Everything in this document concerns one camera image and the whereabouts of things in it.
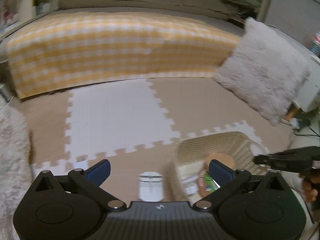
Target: beige foam mat tile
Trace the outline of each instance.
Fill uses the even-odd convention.
[[[56,166],[58,160],[69,159],[69,154],[65,153],[65,144],[69,143],[65,129],[68,128],[66,118],[69,116],[70,96],[69,92],[62,92],[11,102],[25,115],[31,132],[31,163],[38,168],[43,162]]]
[[[129,205],[131,201],[139,201],[139,175],[145,171],[156,171],[164,177],[163,201],[173,201],[168,176],[177,142],[164,145],[159,141],[154,145],[149,149],[136,146],[137,151],[130,154],[118,150],[116,156],[108,157],[111,175],[100,187]],[[89,161],[89,166],[102,159],[103,155],[100,154],[96,160]]]
[[[215,127],[246,121],[271,152],[285,150],[292,130],[285,124],[274,127],[244,101],[209,78],[150,79],[167,118],[183,138],[217,132]]]

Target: white fluffy cushion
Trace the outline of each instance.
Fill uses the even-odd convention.
[[[276,125],[309,75],[303,55],[269,27],[249,18],[242,41],[215,79]]]

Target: bottle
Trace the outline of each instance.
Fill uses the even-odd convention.
[[[310,51],[317,57],[320,53],[320,32],[318,32],[313,40]]]

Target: basket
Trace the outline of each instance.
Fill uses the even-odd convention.
[[[265,175],[267,168],[255,165],[254,154],[266,154],[263,147],[241,132],[225,132],[184,140],[176,149],[171,165],[171,188],[175,201],[189,201],[191,204],[202,197],[199,193],[186,195],[183,179],[198,175],[204,160],[213,152],[231,156],[235,169],[248,170],[253,175]]]

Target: gingham fabric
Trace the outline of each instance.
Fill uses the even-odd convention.
[[[201,21],[152,13],[48,16],[7,44],[19,98],[135,78],[212,77],[240,38]]]

